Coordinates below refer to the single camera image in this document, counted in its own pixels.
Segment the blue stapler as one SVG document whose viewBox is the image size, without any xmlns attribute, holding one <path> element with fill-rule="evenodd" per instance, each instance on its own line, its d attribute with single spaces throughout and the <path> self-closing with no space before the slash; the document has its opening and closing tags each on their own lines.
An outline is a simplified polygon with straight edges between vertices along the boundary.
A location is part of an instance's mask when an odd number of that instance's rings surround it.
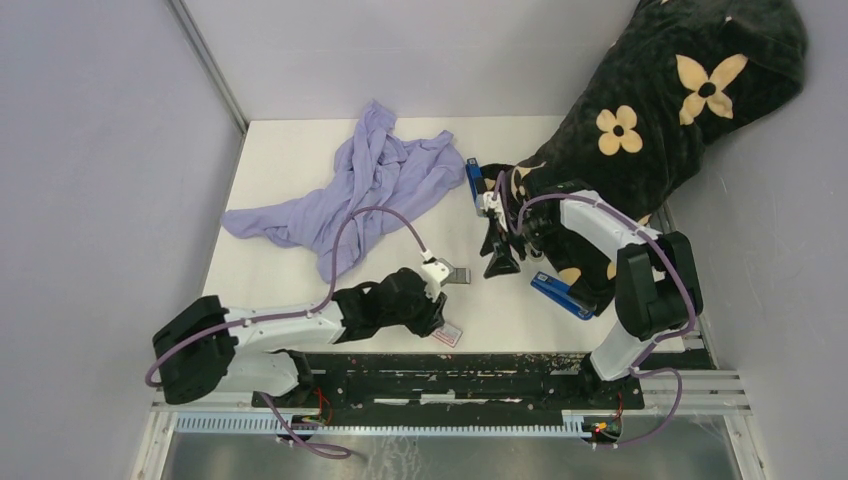
<svg viewBox="0 0 848 480">
<path fill-rule="evenodd" d="M 595 315 L 594 306 L 586 306 L 570 295 L 571 287 L 554 276 L 538 272 L 531 280 L 532 288 L 583 321 Z"/>
<path fill-rule="evenodd" d="M 484 217 L 483 195 L 487 192 L 487 186 L 480 166 L 475 158 L 469 158 L 466 160 L 465 171 L 476 214 L 478 217 Z"/>
</svg>

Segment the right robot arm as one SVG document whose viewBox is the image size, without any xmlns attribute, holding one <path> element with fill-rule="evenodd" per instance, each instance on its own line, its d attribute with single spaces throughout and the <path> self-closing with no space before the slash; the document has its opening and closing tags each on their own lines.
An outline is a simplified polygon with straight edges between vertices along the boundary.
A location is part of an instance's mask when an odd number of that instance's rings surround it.
<svg viewBox="0 0 848 480">
<path fill-rule="evenodd" d="M 703 309 L 688 238 L 642 226 L 579 181 L 554 186 L 510 214 L 505 192 L 471 183 L 477 212 L 489 221 L 480 254 L 487 278 L 519 272 L 529 251 L 548 253 L 542 240 L 554 228 L 573 232 L 616 268 L 617 321 L 584 360 L 577 382 L 580 400 L 602 408 L 618 393 L 616 380 L 634 374 L 660 342 L 691 331 Z"/>
</svg>

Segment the beige and black stapler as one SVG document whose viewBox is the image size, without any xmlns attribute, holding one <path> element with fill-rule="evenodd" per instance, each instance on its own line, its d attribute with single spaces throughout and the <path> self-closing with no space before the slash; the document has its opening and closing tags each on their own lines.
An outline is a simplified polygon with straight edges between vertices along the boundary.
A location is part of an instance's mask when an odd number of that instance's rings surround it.
<svg viewBox="0 0 848 480">
<path fill-rule="evenodd" d="M 542 251 L 536 249 L 531 244 L 526 245 L 526 252 L 527 252 L 527 258 L 530 259 L 533 262 L 541 262 L 542 260 L 545 259 L 545 254 Z"/>
</svg>

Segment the red white staple box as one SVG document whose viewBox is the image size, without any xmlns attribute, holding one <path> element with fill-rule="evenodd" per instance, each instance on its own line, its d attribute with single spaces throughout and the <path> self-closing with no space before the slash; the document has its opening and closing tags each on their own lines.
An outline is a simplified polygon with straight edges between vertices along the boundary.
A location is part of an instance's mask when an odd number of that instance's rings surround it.
<svg viewBox="0 0 848 480">
<path fill-rule="evenodd" d="M 462 336 L 463 331 L 448 322 L 445 322 L 442 326 L 436 328 L 431 333 L 431 337 L 447 345 L 450 348 L 456 348 Z"/>
</svg>

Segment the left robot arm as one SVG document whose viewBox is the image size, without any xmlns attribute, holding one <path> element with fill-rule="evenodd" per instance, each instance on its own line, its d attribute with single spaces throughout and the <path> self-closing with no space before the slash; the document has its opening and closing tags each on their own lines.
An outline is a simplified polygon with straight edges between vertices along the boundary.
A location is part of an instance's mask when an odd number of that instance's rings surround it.
<svg viewBox="0 0 848 480">
<path fill-rule="evenodd" d="M 260 392 L 303 406 L 315 382 L 299 347 L 370 339 L 395 326 L 425 338 L 444 324 L 442 288 L 452 272 L 439 261 L 420 271 L 401 268 L 380 282 L 334 292 L 321 309 L 226 308 L 216 295 L 201 297 L 153 336 L 154 385 L 169 405 L 210 393 Z"/>
</svg>

